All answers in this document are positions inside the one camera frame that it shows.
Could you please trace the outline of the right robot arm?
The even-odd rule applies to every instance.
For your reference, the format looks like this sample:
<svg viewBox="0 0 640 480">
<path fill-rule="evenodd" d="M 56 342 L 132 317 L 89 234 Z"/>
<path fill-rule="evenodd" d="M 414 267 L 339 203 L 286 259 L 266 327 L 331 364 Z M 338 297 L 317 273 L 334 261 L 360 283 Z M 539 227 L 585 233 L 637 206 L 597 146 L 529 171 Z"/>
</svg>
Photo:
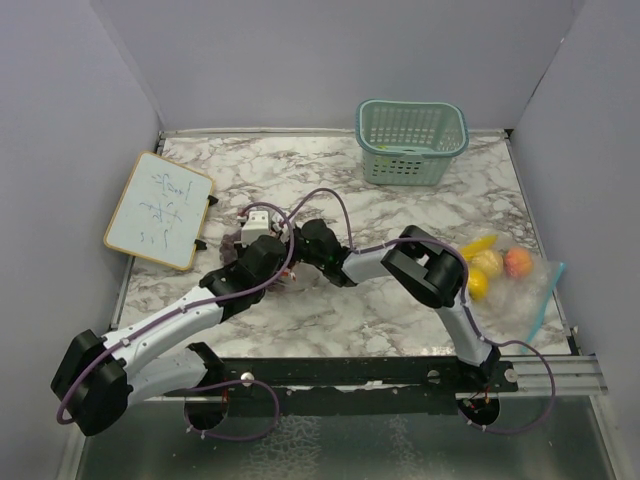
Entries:
<svg viewBox="0 0 640 480">
<path fill-rule="evenodd" d="M 473 318 L 468 266 L 451 246 L 410 225 L 386 245 L 350 249 L 321 219 L 297 227 L 294 239 L 294 259 L 316 267 L 337 287 L 393 277 L 416 301 L 438 314 L 453 341 L 461 383 L 481 391 L 494 381 L 500 352 Z"/>
</svg>

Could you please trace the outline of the green fake ball fruit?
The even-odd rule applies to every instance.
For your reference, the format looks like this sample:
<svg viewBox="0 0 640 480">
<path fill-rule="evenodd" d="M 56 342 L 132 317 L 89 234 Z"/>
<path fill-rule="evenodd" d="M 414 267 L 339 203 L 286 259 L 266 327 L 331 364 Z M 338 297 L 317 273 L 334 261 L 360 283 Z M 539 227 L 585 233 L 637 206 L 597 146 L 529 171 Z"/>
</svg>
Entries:
<svg viewBox="0 0 640 480">
<path fill-rule="evenodd" d="M 387 146 L 381 145 L 377 148 L 375 156 L 375 166 L 373 171 L 375 175 L 385 174 L 388 167 L 391 165 L 391 161 L 394 159 L 393 152 L 388 149 Z"/>
</svg>

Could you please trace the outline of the dark purple fake grapes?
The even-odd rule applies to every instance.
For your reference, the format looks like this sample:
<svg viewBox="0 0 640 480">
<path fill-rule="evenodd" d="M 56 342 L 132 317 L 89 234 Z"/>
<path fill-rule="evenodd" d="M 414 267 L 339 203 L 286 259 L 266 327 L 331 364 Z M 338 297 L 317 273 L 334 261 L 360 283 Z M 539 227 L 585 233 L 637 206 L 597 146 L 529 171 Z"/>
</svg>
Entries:
<svg viewBox="0 0 640 480">
<path fill-rule="evenodd" d="M 223 265 L 229 265 L 239 258 L 238 250 L 242 247 L 240 240 L 240 230 L 223 235 L 219 247 L 219 257 Z"/>
</svg>

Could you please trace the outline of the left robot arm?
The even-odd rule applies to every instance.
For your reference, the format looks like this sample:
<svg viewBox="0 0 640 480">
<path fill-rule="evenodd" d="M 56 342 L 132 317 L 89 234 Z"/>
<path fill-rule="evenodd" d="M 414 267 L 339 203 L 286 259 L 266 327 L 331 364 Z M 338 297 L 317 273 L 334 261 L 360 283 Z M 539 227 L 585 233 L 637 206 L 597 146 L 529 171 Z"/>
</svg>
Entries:
<svg viewBox="0 0 640 480">
<path fill-rule="evenodd" d="M 102 336 L 75 335 L 54 374 L 56 421 L 98 434 L 123 415 L 136 391 L 134 378 L 179 342 L 248 310 L 287 268 L 294 242 L 262 235 L 231 264 L 207 273 L 170 306 Z"/>
</svg>

